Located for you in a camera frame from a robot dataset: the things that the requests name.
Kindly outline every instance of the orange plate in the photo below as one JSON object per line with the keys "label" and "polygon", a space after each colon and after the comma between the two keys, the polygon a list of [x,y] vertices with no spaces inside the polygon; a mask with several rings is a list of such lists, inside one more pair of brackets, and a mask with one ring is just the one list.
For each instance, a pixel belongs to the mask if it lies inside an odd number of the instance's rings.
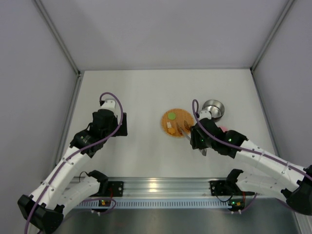
{"label": "orange plate", "polygon": [[[175,113],[175,119],[174,120],[170,120],[168,118],[168,114],[170,112]],[[183,134],[179,132],[178,128],[177,128],[177,124],[179,125],[180,128],[182,128],[187,134],[190,133],[190,130],[186,129],[184,126],[184,121],[187,122],[187,124],[189,125],[189,127],[194,125],[194,120],[193,117],[190,113],[188,113],[186,110],[183,109],[171,109],[169,111],[167,111],[161,118],[161,126],[162,129],[170,136],[172,137],[183,137]],[[169,129],[167,127],[167,122],[171,123],[171,126],[175,129],[175,133],[174,134],[170,134],[169,133]]]}

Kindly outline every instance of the robotic arm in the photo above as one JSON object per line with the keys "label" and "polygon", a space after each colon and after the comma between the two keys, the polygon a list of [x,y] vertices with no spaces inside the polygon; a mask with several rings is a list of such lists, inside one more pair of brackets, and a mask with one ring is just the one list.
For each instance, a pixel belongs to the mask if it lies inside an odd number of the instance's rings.
{"label": "robotic arm", "polygon": [[223,132],[206,110],[198,114],[193,107],[193,113],[197,120],[197,124],[191,127],[190,143],[193,149],[212,148],[270,176],[233,169],[225,182],[228,190],[269,195],[286,202],[301,214],[312,215],[312,166],[304,168],[282,160],[236,131]]}
{"label": "robotic arm", "polygon": [[18,205],[23,217],[27,219],[25,233],[28,231],[29,222],[46,234],[53,233],[75,206],[93,194],[106,191],[108,177],[98,171],[88,173],[81,183],[67,191],[65,189],[109,137],[128,135],[127,114],[123,113],[119,100],[116,100],[121,109],[120,123],[118,124],[115,113],[116,101],[100,100],[101,108],[93,113],[92,123],[74,136],[50,175],[29,196],[20,197]]}

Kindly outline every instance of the silver bowl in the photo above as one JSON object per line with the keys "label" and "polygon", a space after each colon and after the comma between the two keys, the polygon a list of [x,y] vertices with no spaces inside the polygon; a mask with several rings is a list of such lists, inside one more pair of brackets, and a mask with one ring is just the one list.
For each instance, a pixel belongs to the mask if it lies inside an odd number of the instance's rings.
{"label": "silver bowl", "polygon": [[211,113],[212,120],[218,121],[224,115],[224,105],[217,100],[208,100],[203,105],[203,110],[207,110]]}

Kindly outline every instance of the pink object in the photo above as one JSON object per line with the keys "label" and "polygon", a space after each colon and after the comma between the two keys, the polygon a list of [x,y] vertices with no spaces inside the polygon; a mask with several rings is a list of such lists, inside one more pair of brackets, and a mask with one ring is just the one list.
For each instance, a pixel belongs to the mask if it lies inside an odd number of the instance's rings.
{"label": "pink object", "polygon": [[227,128],[224,127],[224,126],[220,126],[219,128],[221,128],[223,132],[227,132],[227,131],[229,130],[229,129],[227,129]]}

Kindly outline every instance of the black wire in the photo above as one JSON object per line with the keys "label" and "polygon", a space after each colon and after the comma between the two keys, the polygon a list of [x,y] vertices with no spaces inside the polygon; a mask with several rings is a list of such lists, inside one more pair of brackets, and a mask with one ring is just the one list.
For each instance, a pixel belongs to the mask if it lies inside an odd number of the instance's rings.
{"label": "black wire", "polygon": [[229,199],[227,199],[226,201],[222,201],[217,195],[215,195],[216,196],[216,198],[218,198],[219,199],[219,201],[221,201],[221,202],[228,202],[229,200],[231,200],[232,199],[232,197],[233,197],[233,195],[231,195],[231,197],[229,198]]}
{"label": "black wire", "polygon": [[80,177],[81,177],[82,173],[84,173],[84,172],[85,172],[85,171],[81,172],[80,175],[79,175],[79,183],[80,183]]}

